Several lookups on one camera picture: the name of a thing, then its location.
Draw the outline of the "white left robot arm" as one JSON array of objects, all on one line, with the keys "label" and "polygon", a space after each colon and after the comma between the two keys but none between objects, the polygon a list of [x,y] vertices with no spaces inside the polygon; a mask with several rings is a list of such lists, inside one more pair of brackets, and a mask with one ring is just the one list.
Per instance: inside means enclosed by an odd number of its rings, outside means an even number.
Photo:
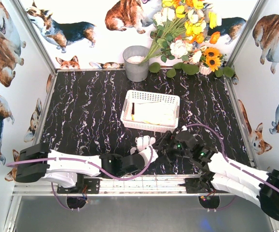
[{"label": "white left robot arm", "polygon": [[79,174],[121,178],[141,171],[148,161],[144,151],[125,157],[111,153],[76,156],[50,150],[48,143],[40,143],[20,151],[15,180],[32,183],[42,179],[71,188],[76,186]]}]

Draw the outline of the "cream knit glove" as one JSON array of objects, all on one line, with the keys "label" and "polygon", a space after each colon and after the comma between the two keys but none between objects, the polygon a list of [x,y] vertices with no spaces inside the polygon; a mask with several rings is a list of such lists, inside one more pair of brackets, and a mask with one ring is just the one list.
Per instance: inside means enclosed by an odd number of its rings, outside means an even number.
[{"label": "cream knit glove", "polygon": [[161,102],[132,103],[131,119],[154,125],[174,124],[174,109]]}]

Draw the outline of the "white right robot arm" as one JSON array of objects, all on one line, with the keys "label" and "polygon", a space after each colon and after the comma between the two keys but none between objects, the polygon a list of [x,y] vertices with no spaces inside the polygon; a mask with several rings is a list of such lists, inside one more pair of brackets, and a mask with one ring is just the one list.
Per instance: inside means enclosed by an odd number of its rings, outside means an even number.
[{"label": "white right robot arm", "polygon": [[221,152],[205,146],[187,130],[177,133],[167,131],[153,145],[163,150],[169,165],[175,157],[187,158],[201,170],[196,188],[207,193],[223,191],[244,198],[259,206],[264,213],[279,221],[279,171],[266,172],[251,168]]}]

